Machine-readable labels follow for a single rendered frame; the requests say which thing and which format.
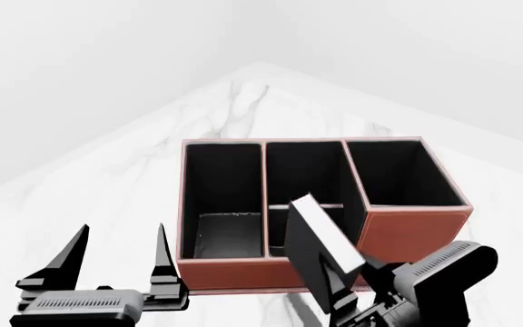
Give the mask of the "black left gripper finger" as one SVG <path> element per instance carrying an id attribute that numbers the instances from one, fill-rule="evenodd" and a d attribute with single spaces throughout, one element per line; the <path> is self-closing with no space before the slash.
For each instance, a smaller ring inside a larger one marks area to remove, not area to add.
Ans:
<path id="1" fill-rule="evenodd" d="M 44 269 L 15 284 L 22 291 L 73 291 L 88 243 L 89 226 L 83 225 L 68 244 Z"/>
<path id="2" fill-rule="evenodd" d="M 188 295 L 188 289 L 174 266 L 162 223 L 158 227 L 155 264 L 150 283 L 150 295 L 153 297 L 183 297 Z"/>

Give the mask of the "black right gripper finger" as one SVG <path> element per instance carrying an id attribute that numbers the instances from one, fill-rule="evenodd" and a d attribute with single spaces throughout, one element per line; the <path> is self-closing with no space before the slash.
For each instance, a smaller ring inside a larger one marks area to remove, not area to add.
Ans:
<path id="1" fill-rule="evenodd" d="M 323 255 L 320 255 L 319 261 L 325 282 L 325 293 L 319 300 L 320 307 L 329 314 L 350 314 L 358 304 L 358 297 L 352 290 L 358 269 L 339 273 Z"/>
<path id="2" fill-rule="evenodd" d="M 371 255 L 363 254 L 365 259 L 361 267 L 361 276 L 373 291 L 394 291 L 394 270 L 398 263 L 384 263 Z"/>

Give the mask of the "black rectangular block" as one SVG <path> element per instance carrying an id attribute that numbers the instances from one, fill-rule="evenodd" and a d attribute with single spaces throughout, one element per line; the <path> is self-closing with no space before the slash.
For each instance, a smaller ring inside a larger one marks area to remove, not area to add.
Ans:
<path id="1" fill-rule="evenodd" d="M 311 194 L 289 203 L 284 252 L 318 304 L 325 293 L 320 255 L 339 273 L 358 269 L 359 275 L 365 263 L 355 245 Z"/>

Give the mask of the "brown leather three-compartment caddy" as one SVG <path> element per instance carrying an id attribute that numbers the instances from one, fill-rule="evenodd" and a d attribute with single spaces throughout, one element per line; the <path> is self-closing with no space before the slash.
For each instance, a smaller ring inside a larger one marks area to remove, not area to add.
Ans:
<path id="1" fill-rule="evenodd" d="M 473 211 L 418 137 L 187 140 L 176 262 L 190 292 L 301 292 L 284 239 L 288 205 L 306 194 L 391 263 L 452 242 Z"/>

